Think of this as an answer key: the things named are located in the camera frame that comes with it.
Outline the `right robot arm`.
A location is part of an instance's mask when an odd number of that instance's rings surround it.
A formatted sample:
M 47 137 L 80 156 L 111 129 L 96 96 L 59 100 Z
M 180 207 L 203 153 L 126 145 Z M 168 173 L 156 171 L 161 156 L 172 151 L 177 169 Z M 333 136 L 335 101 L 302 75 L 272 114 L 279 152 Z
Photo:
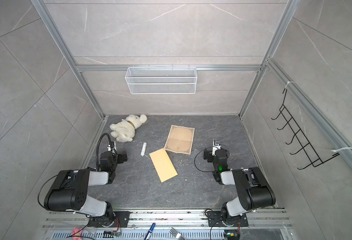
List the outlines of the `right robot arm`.
M 237 197 L 225 202 L 219 211 L 204 211 L 211 228 L 247 227 L 247 213 L 275 205 L 275 194 L 259 167 L 231 170 L 227 164 L 228 150 L 213 146 L 202 152 L 203 159 L 213 164 L 214 180 L 220 185 L 235 186 L 237 192 Z

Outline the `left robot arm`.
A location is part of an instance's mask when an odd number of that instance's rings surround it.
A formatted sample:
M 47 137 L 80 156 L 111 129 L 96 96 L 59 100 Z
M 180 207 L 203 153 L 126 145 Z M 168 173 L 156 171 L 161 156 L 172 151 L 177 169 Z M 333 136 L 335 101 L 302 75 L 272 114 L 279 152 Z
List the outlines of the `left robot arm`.
M 54 182 L 38 204 L 51 212 L 72 212 L 89 218 L 89 227 L 125 228 L 130 212 L 114 212 L 112 204 L 88 195 L 88 188 L 113 183 L 119 164 L 128 160 L 125 152 L 118 153 L 116 143 L 108 133 L 103 133 L 96 147 L 96 167 L 80 170 L 62 170 L 50 178 Z

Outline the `yellow envelope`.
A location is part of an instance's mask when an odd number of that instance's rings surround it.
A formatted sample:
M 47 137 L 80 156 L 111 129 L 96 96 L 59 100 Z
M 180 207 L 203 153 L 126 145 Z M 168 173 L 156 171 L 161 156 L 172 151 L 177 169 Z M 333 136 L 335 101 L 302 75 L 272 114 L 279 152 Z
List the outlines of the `yellow envelope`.
M 165 149 L 150 153 L 150 158 L 162 183 L 178 175 Z

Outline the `beige letter paper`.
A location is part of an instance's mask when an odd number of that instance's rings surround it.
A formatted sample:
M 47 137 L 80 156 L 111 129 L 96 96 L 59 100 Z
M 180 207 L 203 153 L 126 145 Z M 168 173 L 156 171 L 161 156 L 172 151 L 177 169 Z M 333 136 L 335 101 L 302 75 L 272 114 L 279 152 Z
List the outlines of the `beige letter paper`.
M 194 128 L 172 125 L 164 149 L 173 153 L 190 155 L 194 131 Z

